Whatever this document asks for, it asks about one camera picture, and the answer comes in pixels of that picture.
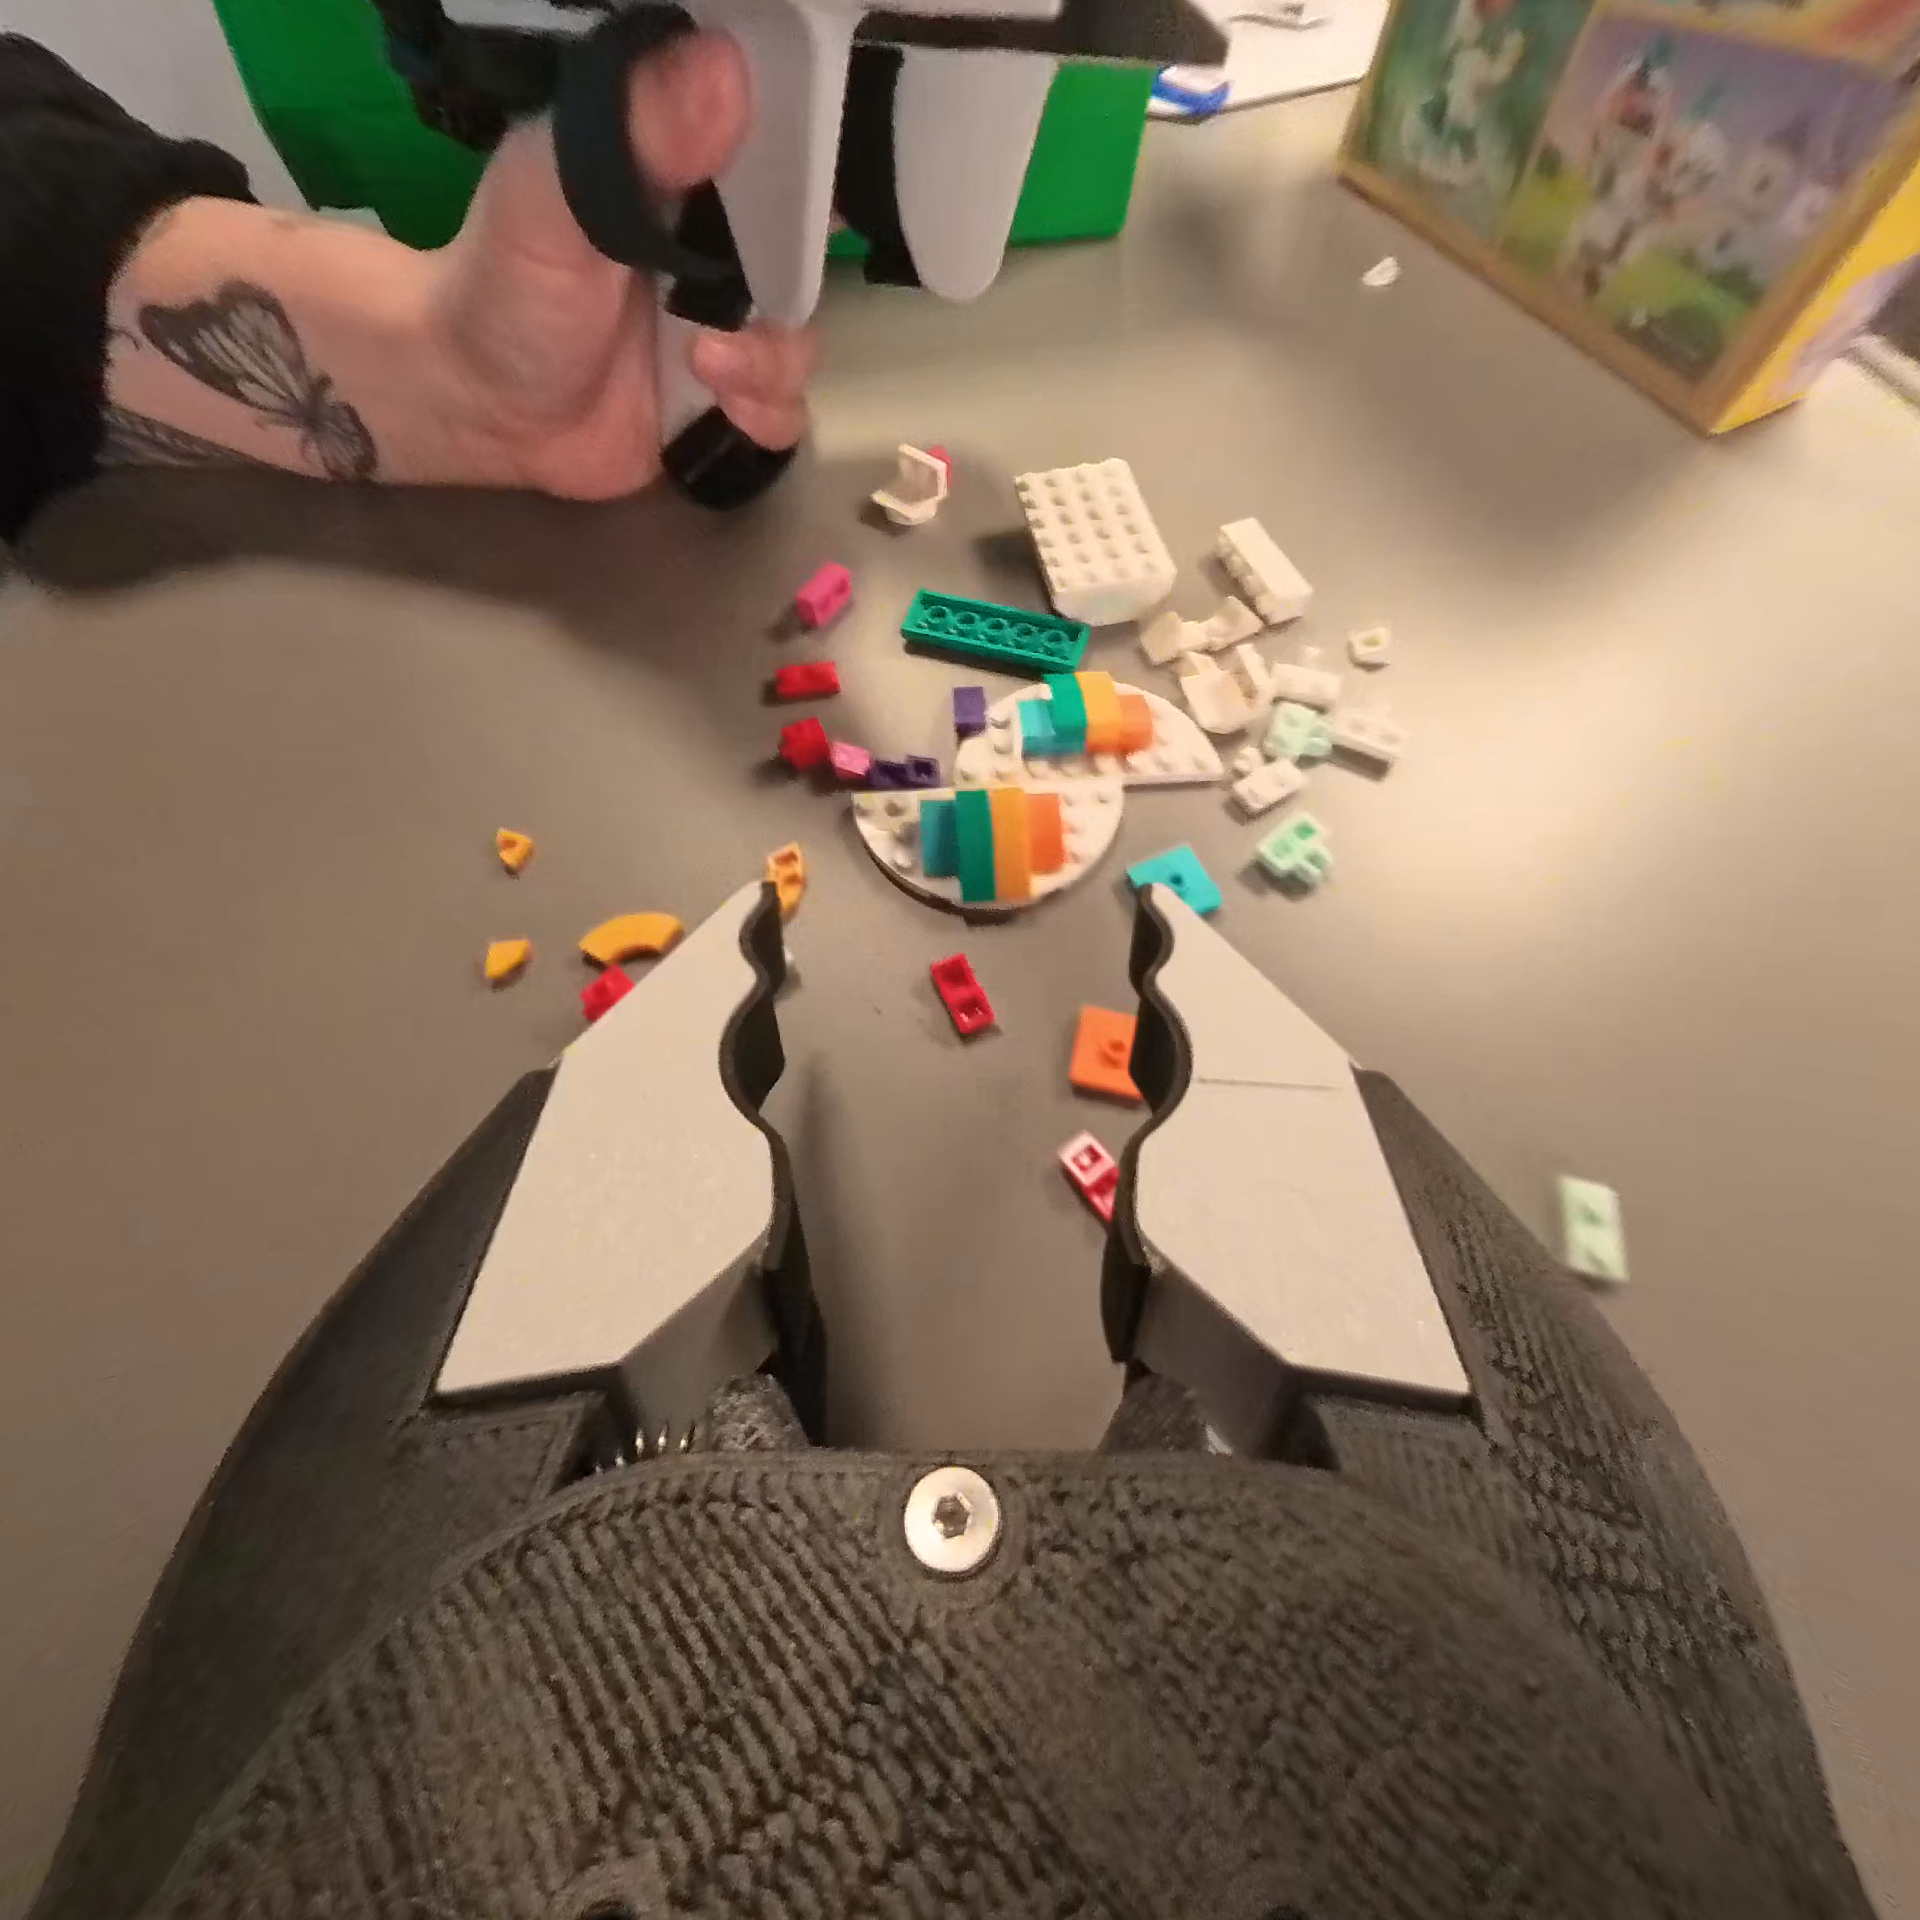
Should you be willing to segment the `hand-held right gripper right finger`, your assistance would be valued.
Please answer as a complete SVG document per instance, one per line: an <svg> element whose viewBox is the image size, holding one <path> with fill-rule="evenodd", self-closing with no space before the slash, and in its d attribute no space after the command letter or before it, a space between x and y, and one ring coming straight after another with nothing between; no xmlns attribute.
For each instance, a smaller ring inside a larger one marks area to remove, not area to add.
<svg viewBox="0 0 1920 1920"><path fill-rule="evenodd" d="M1319 1399L1468 1415L1475 1389L1351 1054L1168 884L1136 897L1103 1329L1231 1453Z"/></svg>

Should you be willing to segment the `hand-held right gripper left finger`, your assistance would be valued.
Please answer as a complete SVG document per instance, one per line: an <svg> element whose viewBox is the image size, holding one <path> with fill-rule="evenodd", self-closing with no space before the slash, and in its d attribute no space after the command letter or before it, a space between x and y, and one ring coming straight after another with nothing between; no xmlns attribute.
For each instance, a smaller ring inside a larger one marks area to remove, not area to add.
<svg viewBox="0 0 1920 1920"><path fill-rule="evenodd" d="M447 1401L597 1386L697 1418L772 1368L824 1407L824 1316L763 1101L784 1070L775 884L740 887L570 1041L439 1364Z"/></svg>

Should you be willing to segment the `orange square lego plate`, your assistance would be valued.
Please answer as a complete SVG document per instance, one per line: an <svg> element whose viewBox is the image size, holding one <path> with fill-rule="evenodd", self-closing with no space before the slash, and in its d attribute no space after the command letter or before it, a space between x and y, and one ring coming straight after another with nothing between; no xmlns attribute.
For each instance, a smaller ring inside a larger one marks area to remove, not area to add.
<svg viewBox="0 0 1920 1920"><path fill-rule="evenodd" d="M1076 1013L1067 1085L1076 1095L1139 1105L1144 1092L1135 1078L1136 1014L1083 1004Z"/></svg>

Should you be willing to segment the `large white lego brick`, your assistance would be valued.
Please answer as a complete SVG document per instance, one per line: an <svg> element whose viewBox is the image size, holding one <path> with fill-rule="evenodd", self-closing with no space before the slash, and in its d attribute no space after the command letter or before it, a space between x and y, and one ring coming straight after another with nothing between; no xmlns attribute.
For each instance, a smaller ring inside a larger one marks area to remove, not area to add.
<svg viewBox="0 0 1920 1920"><path fill-rule="evenodd" d="M1107 628L1171 599L1178 566L1124 458L1021 470L1016 497L1059 617Z"/></svg>

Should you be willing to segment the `rainbow lego plate assembly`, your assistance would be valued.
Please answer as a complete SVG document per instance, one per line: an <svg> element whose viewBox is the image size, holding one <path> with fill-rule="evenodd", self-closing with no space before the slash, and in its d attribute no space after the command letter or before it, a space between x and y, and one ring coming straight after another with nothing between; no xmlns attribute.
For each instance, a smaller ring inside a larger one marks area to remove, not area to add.
<svg viewBox="0 0 1920 1920"><path fill-rule="evenodd" d="M850 820L896 887L952 912L1016 914L1087 879L1113 848L1124 784L1000 782L861 791Z"/></svg>
<svg viewBox="0 0 1920 1920"><path fill-rule="evenodd" d="M1200 785L1225 777L1211 733L1160 693L1087 669L1009 693L954 756L955 785L1076 784Z"/></svg>

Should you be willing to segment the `long teal lego plate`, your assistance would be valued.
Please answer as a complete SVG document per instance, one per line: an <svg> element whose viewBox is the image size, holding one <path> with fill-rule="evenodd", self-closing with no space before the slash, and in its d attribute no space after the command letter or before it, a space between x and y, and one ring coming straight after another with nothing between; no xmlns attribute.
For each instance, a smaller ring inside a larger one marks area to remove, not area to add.
<svg viewBox="0 0 1920 1920"><path fill-rule="evenodd" d="M1079 669L1090 644L1087 622L936 590L915 592L898 631L913 648L1028 679Z"/></svg>

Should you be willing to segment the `large mint lego plate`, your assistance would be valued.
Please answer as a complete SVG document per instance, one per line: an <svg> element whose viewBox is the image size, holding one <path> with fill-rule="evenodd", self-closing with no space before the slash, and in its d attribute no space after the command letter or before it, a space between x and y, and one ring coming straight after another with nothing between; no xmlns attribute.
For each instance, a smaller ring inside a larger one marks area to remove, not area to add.
<svg viewBox="0 0 1920 1920"><path fill-rule="evenodd" d="M1631 1282L1618 1190L1562 1172L1555 1178L1555 1205L1563 1266L1581 1280L1608 1287Z"/></svg>

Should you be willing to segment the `long white lego brick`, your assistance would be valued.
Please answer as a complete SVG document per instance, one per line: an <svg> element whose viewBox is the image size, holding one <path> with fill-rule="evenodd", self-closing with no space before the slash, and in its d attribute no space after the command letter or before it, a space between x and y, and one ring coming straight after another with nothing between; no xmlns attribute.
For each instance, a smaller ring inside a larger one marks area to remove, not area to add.
<svg viewBox="0 0 1920 1920"><path fill-rule="evenodd" d="M1235 594L1258 613L1269 628L1306 617L1313 586L1295 566L1259 519L1231 519L1219 525L1215 560L1232 583Z"/></svg>

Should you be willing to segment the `yellow lego set box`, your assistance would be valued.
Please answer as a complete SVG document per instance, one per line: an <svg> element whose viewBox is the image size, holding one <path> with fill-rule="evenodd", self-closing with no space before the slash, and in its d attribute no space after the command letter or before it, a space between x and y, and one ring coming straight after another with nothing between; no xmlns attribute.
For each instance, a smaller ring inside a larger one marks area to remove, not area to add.
<svg viewBox="0 0 1920 1920"><path fill-rule="evenodd" d="M1916 288L1916 2L1397 2L1337 173L1704 437Z"/></svg>

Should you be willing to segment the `person's left hand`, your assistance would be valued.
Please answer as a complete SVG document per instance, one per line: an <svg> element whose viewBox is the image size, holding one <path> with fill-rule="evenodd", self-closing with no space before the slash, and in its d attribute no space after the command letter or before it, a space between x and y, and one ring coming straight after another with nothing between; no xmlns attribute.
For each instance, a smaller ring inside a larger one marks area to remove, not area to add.
<svg viewBox="0 0 1920 1920"><path fill-rule="evenodd" d="M693 30L632 65L628 142L673 201L732 157L753 121L747 65L722 32ZM657 293L575 222L548 116L508 122L465 226L427 258L426 337L451 380L417 449L426 484L618 500L663 474ZM809 426L807 328L754 321L697 334L695 377L775 452Z"/></svg>

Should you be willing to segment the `green plastic bin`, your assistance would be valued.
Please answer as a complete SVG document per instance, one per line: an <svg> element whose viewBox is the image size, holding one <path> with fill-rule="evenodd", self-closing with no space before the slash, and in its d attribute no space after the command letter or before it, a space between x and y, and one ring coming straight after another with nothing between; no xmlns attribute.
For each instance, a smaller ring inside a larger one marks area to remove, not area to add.
<svg viewBox="0 0 1920 1920"><path fill-rule="evenodd" d="M543 106L559 44L483 32L427 2L218 2L247 95L314 208L369 208L435 248L506 125ZM1152 77L1059 69L1016 208L1016 248L1115 237L1135 193Z"/></svg>

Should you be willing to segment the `pile of small white pieces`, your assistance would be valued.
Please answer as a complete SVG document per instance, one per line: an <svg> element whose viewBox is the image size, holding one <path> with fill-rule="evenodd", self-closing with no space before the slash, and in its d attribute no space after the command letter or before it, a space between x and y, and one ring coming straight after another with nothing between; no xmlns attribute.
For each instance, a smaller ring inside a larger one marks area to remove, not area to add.
<svg viewBox="0 0 1920 1920"><path fill-rule="evenodd" d="M1292 657L1271 656L1264 631L1259 614L1231 594L1207 617L1164 613L1141 632L1144 657L1171 671L1188 716L1231 751L1231 804L1250 822L1300 800L1314 768L1337 762L1386 777L1408 751L1403 724L1381 705L1361 704L1340 666L1313 647ZM1332 754L1307 765L1266 758L1263 733L1276 701L1325 710Z"/></svg>

